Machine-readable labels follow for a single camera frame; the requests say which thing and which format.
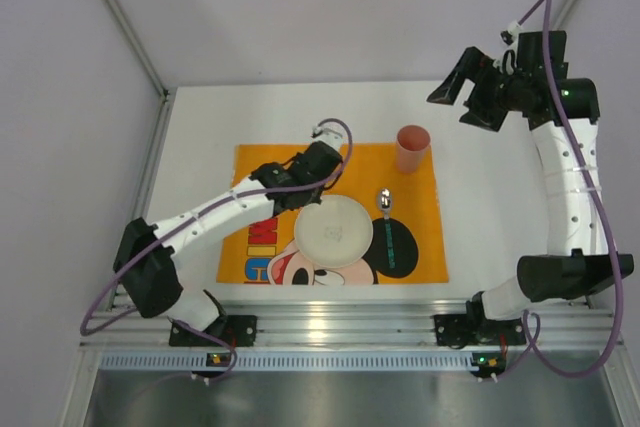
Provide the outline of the cream round plate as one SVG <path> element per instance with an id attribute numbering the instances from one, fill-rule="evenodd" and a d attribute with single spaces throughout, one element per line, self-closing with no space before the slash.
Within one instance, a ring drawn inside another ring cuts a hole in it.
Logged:
<path id="1" fill-rule="evenodd" d="M 360 260 L 373 240 L 372 219 L 363 205 L 344 195 L 323 196 L 302 208 L 294 225 L 299 252 L 314 265 L 337 269 Z"/>

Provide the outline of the orange Mickey Mouse placemat cloth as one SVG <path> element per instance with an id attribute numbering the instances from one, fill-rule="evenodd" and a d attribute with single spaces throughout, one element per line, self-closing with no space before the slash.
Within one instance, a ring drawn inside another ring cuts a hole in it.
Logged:
<path id="1" fill-rule="evenodd" d="M 295 246 L 298 214 L 243 228 L 222 244 L 216 279 L 225 284 L 253 285 L 384 285 L 434 284 L 449 279 L 433 159 L 427 153 L 410 174 L 395 165 L 393 143 L 358 143 L 333 195 L 350 197 L 365 207 L 373 224 L 373 240 L 364 257 L 343 270 L 322 268 L 305 259 Z M 383 215 L 377 195 L 392 196 L 390 222 L 396 268 L 389 268 Z"/>

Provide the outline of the teal handled spoon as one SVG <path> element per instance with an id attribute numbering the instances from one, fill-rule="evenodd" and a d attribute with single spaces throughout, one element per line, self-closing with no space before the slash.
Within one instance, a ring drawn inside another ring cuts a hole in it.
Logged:
<path id="1" fill-rule="evenodd" d="M 390 222 L 390 213 L 392 209 L 392 196 L 391 192 L 387 188 L 383 188 L 377 195 L 377 207 L 383 215 L 385 235 L 386 235 L 386 250 L 388 257 L 389 268 L 394 270 L 396 268 L 395 252 L 393 246 L 392 225 Z"/>

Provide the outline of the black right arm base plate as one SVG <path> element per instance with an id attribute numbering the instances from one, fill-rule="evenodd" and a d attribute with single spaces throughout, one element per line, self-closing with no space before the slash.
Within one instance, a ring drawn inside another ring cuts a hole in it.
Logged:
<path id="1" fill-rule="evenodd" d="M 466 314 L 433 316 L 436 343 L 461 350 L 465 347 L 512 347 L 526 344 L 519 320 L 472 320 Z"/>

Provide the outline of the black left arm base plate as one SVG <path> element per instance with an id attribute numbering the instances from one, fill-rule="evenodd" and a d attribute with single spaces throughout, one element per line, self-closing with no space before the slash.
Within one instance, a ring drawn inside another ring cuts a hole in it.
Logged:
<path id="1" fill-rule="evenodd" d="M 179 323 L 173 322 L 169 336 L 171 347 L 204 347 L 218 346 L 218 343 L 204 337 L 215 337 L 220 341 L 236 347 L 254 345 L 257 332 L 257 317 L 253 315 L 228 315 L 217 320 L 204 332 L 194 333 Z"/>

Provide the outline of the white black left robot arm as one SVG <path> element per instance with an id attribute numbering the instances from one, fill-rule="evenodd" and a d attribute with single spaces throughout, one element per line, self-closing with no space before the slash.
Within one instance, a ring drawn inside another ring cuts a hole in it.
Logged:
<path id="1" fill-rule="evenodd" d="M 219 323 L 224 317 L 219 302 L 205 291 L 186 291 L 178 270 L 190 255 L 245 227 L 318 203 L 344 166 L 342 144 L 331 134 L 321 135 L 288 162 L 259 166 L 208 203 L 154 224 L 131 221 L 114 271 L 140 316 L 167 315 L 199 331 Z"/>

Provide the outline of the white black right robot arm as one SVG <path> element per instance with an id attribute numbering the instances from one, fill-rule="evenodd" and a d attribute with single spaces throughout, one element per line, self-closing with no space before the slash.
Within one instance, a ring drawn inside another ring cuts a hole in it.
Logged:
<path id="1" fill-rule="evenodd" d="M 614 284 L 604 226 L 593 201 L 601 191 L 596 86 L 588 78 L 569 77 L 564 31 L 551 32 L 548 40 L 542 32 L 504 33 L 503 38 L 508 48 L 499 59 L 466 48 L 427 98 L 452 105 L 464 83 L 471 82 L 461 122 L 497 132 L 509 113 L 519 112 L 540 159 L 547 251 L 521 257 L 513 278 L 473 297 L 491 321 L 516 318 L 534 303 L 598 294 Z"/>

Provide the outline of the pink plastic cup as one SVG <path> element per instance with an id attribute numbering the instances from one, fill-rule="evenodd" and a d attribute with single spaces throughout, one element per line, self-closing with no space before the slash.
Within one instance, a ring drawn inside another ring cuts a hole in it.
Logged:
<path id="1" fill-rule="evenodd" d="M 415 172 L 431 145 L 429 132 L 418 125 L 406 125 L 396 135 L 396 167 L 405 174 Z"/>

